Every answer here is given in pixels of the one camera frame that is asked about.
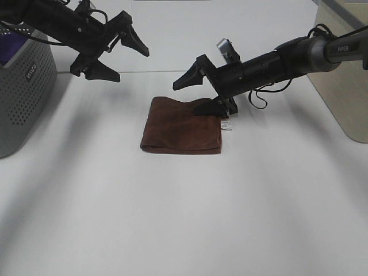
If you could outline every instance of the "towel label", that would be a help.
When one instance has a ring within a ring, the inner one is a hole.
[[[221,120],[221,129],[225,131],[232,131],[232,123],[229,120]]]

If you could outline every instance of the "white table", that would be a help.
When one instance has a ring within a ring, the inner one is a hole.
[[[0,160],[0,275],[365,275],[368,146],[308,78],[262,111],[237,96],[219,155],[145,153],[154,96],[216,96],[207,81],[172,91],[181,74],[59,74],[28,141]]]

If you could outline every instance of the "folded towel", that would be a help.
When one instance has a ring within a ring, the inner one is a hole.
[[[141,149],[155,154],[221,153],[221,118],[195,116],[193,108],[210,99],[179,102],[167,97],[152,100]]]

